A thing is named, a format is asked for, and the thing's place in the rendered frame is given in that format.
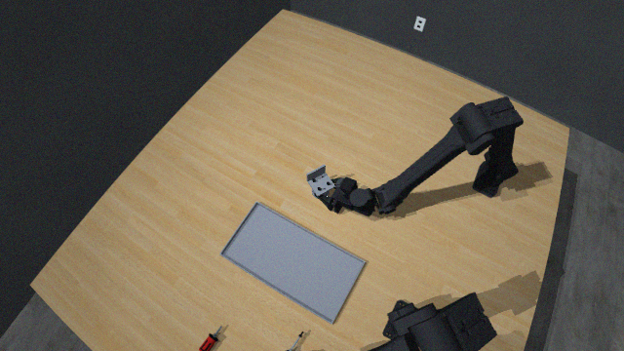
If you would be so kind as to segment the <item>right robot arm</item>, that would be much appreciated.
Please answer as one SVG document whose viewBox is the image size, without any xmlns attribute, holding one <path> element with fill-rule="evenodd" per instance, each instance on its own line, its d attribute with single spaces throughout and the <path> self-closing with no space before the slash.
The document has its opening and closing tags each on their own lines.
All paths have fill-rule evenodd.
<svg viewBox="0 0 624 351">
<path fill-rule="evenodd" d="M 396 211 L 396 207 L 416 186 L 456 156 L 466 150 L 469 155 L 479 155 L 487 148 L 486 160 L 480 167 L 475 187 L 491 196 L 496 195 L 503 180 L 519 172 L 512 157 L 516 131 L 513 128 L 521 126 L 523 118 L 508 97 L 501 97 L 477 105 L 466 103 L 450 120 L 453 126 L 437 144 L 385 184 L 374 189 L 362 189 L 358 188 L 357 180 L 340 178 L 335 184 L 341 193 L 338 205 L 351 211 L 354 206 L 355 212 L 366 216 L 375 212 L 376 206 L 381 215 L 388 215 Z"/>
</svg>

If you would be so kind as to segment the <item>red screwdriver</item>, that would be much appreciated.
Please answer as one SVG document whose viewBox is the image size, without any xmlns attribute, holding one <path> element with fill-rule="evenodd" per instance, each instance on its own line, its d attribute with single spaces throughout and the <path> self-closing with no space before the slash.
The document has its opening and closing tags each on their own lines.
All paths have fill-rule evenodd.
<svg viewBox="0 0 624 351">
<path fill-rule="evenodd" d="M 216 338 L 216 335 L 218 334 L 220 329 L 221 327 L 217 330 L 216 333 L 214 333 L 214 335 L 212 335 L 211 333 L 209 334 L 209 337 L 201 345 L 201 347 L 199 348 L 199 351 L 210 351 L 212 349 L 215 342 L 218 341 L 218 339 Z"/>
</svg>

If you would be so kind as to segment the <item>dark grey cylinder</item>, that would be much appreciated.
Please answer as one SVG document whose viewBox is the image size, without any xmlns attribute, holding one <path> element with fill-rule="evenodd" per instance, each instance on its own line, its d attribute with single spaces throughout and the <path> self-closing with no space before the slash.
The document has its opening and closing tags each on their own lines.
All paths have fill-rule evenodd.
<svg viewBox="0 0 624 351">
<path fill-rule="evenodd" d="M 312 194 L 313 194 L 313 196 L 314 196 L 315 198 L 317 198 L 317 197 L 314 195 L 314 193 L 315 193 L 315 192 L 314 192 L 314 191 L 313 191 L 313 189 L 312 189 Z M 330 194 L 330 191 L 327 191 L 326 193 L 324 193 L 324 194 L 322 194 L 322 195 L 329 196 L 329 194 Z M 318 198 L 317 198 L 317 199 L 318 199 Z"/>
</svg>

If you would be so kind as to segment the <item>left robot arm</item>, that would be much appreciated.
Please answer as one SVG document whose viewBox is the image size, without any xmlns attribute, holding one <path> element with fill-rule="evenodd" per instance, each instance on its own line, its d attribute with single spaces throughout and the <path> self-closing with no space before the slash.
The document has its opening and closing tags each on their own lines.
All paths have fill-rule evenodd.
<svg viewBox="0 0 624 351">
<path fill-rule="evenodd" d="M 393 310 L 406 308 L 387 314 L 383 335 L 391 340 L 369 351 L 479 351 L 497 336 L 475 292 L 442 309 L 407 304 L 398 300 Z"/>
</svg>

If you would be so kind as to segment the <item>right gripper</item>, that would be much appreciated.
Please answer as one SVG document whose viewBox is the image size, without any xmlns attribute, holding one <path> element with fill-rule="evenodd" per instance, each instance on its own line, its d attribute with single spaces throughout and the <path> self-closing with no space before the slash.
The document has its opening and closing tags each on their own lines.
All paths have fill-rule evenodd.
<svg viewBox="0 0 624 351">
<path fill-rule="evenodd" d="M 340 178 L 342 178 L 342 177 L 331 179 L 331 181 L 333 183 L 336 183 Z M 334 207 L 334 212 L 338 214 L 339 211 L 342 208 L 341 206 L 338 205 L 338 202 L 337 202 L 337 199 L 338 199 L 338 197 L 340 196 L 341 193 L 336 188 L 334 188 L 334 189 L 335 190 L 334 190 L 333 194 L 331 195 L 331 197 L 325 196 L 325 195 L 320 195 L 319 197 L 317 197 L 317 195 L 315 193 L 314 193 L 314 195 L 319 200 L 321 200 L 330 211 L 332 211 L 332 209 Z M 326 200 L 326 202 L 322 198 L 324 198 L 324 200 Z"/>
</svg>

